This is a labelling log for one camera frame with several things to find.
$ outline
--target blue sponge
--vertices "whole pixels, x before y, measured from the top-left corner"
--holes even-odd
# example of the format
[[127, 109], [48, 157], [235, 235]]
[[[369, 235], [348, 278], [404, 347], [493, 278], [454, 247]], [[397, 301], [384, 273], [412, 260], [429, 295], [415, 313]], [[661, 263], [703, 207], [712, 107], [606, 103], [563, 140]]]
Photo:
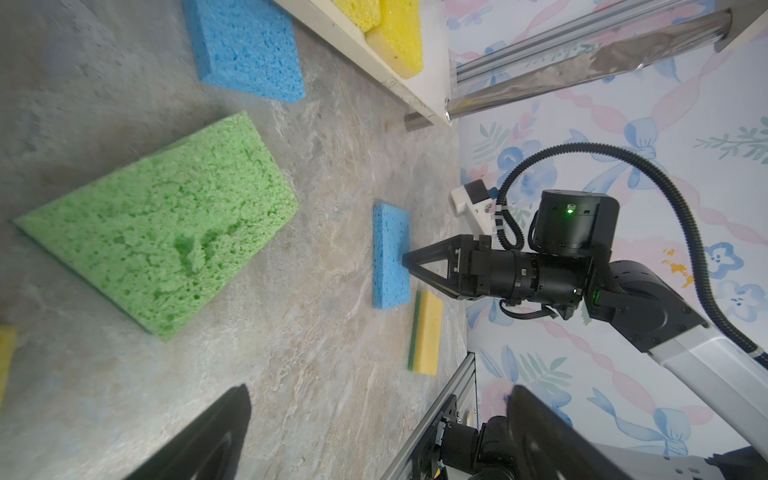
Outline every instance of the blue sponge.
[[411, 275], [402, 256], [411, 249], [408, 212], [379, 204], [373, 209], [373, 308], [411, 301]]
[[304, 98], [291, 19], [271, 0], [182, 0], [200, 80], [280, 101]]

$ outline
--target cable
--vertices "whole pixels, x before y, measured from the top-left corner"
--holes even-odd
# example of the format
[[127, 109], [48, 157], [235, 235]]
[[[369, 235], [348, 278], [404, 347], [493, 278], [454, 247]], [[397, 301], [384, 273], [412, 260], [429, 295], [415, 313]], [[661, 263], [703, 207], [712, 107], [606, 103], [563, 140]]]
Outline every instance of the cable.
[[506, 316], [510, 316], [518, 320], [533, 320], [534, 318], [542, 318], [543, 316], [550, 316], [552, 318], [556, 318], [558, 316], [558, 314], [554, 310], [549, 309], [546, 306], [543, 307], [541, 310], [537, 310], [535, 312], [517, 313], [511, 310], [507, 310], [506, 308], [504, 308], [504, 305], [508, 305], [507, 300], [502, 298], [501, 300], [498, 301], [498, 309], [501, 310]]
[[[626, 162], [632, 167], [637, 168], [640, 172], [650, 178], [657, 187], [659, 187], [661, 193], [664, 194], [664, 196], [667, 198], [667, 201], [669, 201], [670, 205], [672, 206], [672, 210], [674, 210], [675, 215], [677, 215], [677, 221], [680, 222], [680, 226], [683, 228], [685, 243], [688, 246], [688, 251], [690, 254], [690, 264], [694, 273], [696, 295], [699, 298], [699, 302], [701, 302], [702, 308], [704, 308], [704, 312], [707, 313], [707, 315], [712, 320], [712, 323], [714, 323], [715, 326], [720, 329], [720, 331], [725, 336], [733, 340], [733, 342], [736, 343], [744, 352], [753, 357], [760, 365], [768, 369], [768, 354], [766, 354], [763, 349], [755, 342], [753, 342], [748, 336], [744, 335], [739, 329], [737, 329], [717, 306], [717, 302], [712, 295], [709, 270], [707, 269], [707, 258], [704, 256], [704, 246], [701, 242], [701, 235], [699, 235], [699, 229], [696, 226], [696, 221], [693, 214], [690, 212], [690, 208], [685, 202], [683, 195], [680, 194], [680, 191], [677, 189], [677, 187], [675, 187], [674, 183], [672, 183], [672, 180], [670, 180], [670, 178], [663, 171], [661, 171], [659, 167], [634, 152], [625, 150], [623, 148], [614, 147], [613, 145], [591, 144], [583, 142], [563, 144], [555, 147], [545, 148], [544, 150], [526, 158], [512, 172], [510, 172], [510, 174], [504, 180], [502, 188], [500, 188], [498, 191], [498, 199], [496, 202], [501, 209], [497, 210], [496, 212], [496, 230], [498, 234], [498, 240], [501, 242], [502, 246], [506, 250], [520, 250], [525, 245], [522, 230], [520, 229], [520, 226], [517, 224], [517, 222], [515, 222], [515, 219], [512, 218], [508, 207], [506, 207], [507, 192], [509, 192], [509, 188], [515, 182], [515, 180], [517, 180], [517, 178], [520, 176], [520, 174], [522, 174], [523, 171], [525, 171], [525, 169], [533, 164], [538, 163], [539, 161], [544, 160], [545, 158], [560, 154], [574, 153], [602, 154], [617, 158], [618, 160]], [[515, 234], [515, 245], [512, 245], [509, 243], [509, 240], [507, 240], [503, 225], [501, 225], [501, 228], [499, 228], [499, 224], [501, 223], [501, 218], [498, 217], [499, 214], [501, 214], [501, 217], [504, 219], [504, 221], [506, 221], [507, 225], [512, 228], [512, 232]]]

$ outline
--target white shelf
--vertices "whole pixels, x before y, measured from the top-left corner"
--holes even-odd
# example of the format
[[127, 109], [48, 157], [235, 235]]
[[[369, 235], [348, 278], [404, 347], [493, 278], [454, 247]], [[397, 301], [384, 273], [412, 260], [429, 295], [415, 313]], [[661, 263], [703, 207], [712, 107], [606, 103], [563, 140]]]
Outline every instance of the white shelf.
[[421, 0], [424, 70], [408, 80], [397, 75], [366, 44], [366, 36], [332, 0], [274, 0], [288, 13], [368, 72], [433, 124], [447, 124], [451, 92], [448, 26], [442, 0]]

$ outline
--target floral wallpaper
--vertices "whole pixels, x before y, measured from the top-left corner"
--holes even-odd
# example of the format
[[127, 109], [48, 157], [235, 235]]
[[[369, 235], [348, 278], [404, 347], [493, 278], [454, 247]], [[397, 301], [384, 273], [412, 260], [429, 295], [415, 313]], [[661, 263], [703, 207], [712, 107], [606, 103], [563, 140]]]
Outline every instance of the floral wallpaper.
[[[448, 0], [452, 50], [457, 61], [476, 58], [496, 41], [515, 41], [605, 4]], [[708, 8], [706, 2], [694, 7], [665, 21]], [[514, 28], [499, 26], [502, 12]], [[768, 346], [767, 59], [768, 30], [731, 53], [700, 48], [636, 73], [462, 118], [462, 183], [481, 178], [496, 195], [524, 158], [564, 142], [597, 141], [639, 153], [672, 177], [696, 215], [720, 308]], [[644, 175], [600, 155], [542, 161], [510, 190], [524, 230], [547, 188], [617, 198], [612, 260], [649, 266], [700, 311], [680, 226]], [[468, 347], [479, 359], [481, 421], [503, 415], [506, 395], [521, 383], [592, 442], [701, 456], [746, 445], [670, 372], [583, 310], [567, 322], [517, 320], [483, 299], [468, 305], [467, 327]]]

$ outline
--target green scouring pad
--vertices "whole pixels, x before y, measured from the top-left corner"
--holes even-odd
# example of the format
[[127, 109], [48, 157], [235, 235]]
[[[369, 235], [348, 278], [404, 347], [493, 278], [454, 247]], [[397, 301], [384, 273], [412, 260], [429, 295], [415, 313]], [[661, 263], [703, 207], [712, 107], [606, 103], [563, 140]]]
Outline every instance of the green scouring pad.
[[14, 222], [168, 340], [298, 207], [240, 112]]

